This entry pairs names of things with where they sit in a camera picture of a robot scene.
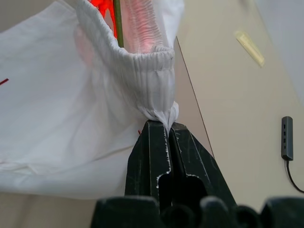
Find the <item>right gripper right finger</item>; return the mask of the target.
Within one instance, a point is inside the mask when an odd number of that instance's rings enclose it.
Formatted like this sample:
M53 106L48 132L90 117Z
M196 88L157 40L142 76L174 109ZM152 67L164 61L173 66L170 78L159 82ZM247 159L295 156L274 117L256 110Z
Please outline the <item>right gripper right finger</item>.
M169 141L179 203L198 207L202 198L213 196L228 207L236 205L215 159L185 125L174 123Z

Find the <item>white shorts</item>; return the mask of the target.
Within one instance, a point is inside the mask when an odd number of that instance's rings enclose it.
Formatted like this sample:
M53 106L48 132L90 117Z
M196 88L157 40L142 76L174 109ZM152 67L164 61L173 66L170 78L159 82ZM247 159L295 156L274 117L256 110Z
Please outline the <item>white shorts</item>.
M0 192L123 194L138 132L179 115L184 0L121 0L124 46L93 0L54 1L0 33Z

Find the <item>pale yellow flat block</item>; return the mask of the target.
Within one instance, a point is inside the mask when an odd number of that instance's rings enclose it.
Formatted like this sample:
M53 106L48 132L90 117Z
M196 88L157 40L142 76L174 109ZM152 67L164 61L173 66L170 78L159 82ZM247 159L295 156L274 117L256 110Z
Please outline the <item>pale yellow flat block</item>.
M246 52L252 57L252 59L262 68L265 64L265 58L252 41L250 36L243 31L235 31L234 33L236 40L246 50Z

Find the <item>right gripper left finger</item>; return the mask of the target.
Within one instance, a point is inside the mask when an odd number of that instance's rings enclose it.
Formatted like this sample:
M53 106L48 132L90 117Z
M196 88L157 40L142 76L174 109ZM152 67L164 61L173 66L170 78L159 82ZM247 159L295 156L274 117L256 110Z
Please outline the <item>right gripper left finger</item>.
M171 206L172 162L168 134L162 123L145 123L128 159L124 194L152 197L159 209Z

